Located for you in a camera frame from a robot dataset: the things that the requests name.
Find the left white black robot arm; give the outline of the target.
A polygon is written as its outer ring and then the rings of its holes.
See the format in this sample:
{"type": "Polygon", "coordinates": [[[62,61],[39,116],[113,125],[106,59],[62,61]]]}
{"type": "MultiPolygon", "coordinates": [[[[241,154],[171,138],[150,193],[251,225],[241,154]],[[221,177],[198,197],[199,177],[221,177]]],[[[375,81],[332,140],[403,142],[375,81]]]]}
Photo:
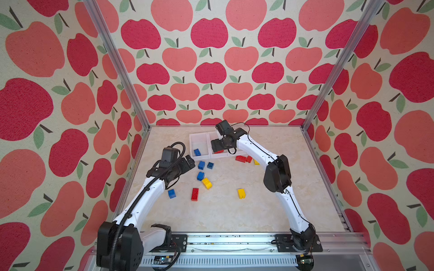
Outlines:
{"type": "Polygon", "coordinates": [[[147,215],[168,183],[195,167],[187,155],[176,162],[160,167],[161,161],[146,174],[141,191],[112,222],[103,222],[97,234],[96,265],[109,271],[135,271],[142,257],[150,251],[176,248],[171,227],[153,224],[150,230],[140,232],[147,215]]]}

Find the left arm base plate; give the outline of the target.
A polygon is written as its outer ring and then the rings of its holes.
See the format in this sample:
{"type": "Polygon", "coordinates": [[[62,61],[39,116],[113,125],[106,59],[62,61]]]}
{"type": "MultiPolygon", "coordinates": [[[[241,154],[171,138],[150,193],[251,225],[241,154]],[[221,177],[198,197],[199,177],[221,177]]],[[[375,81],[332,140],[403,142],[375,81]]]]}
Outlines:
{"type": "Polygon", "coordinates": [[[179,249],[181,252],[186,252],[187,244],[187,234],[173,234],[167,246],[161,245],[151,250],[151,252],[175,252],[177,249],[179,249]]]}

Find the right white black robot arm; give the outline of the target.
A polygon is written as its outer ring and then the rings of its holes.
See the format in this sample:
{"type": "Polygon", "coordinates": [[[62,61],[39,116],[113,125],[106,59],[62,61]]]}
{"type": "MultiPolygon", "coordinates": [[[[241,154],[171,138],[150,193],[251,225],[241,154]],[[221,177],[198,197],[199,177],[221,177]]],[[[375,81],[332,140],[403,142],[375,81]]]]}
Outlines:
{"type": "Polygon", "coordinates": [[[259,162],[264,169],[264,186],[275,193],[284,207],[289,220],[294,249],[298,252],[310,251],[317,237],[314,225],[307,220],[295,197],[288,158],[276,155],[254,141],[243,128],[233,128],[223,121],[216,126],[219,138],[211,141],[214,152],[222,150],[242,150],[259,162]]]}

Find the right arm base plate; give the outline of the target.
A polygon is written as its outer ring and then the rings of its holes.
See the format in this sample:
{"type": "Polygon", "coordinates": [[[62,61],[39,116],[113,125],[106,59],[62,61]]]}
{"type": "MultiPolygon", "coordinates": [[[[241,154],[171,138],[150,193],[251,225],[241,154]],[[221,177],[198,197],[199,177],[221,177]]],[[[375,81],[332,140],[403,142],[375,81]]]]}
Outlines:
{"type": "Polygon", "coordinates": [[[277,247],[278,252],[296,252],[302,254],[323,252],[322,243],[317,234],[307,241],[303,241],[291,234],[276,234],[271,244],[277,247]]]}

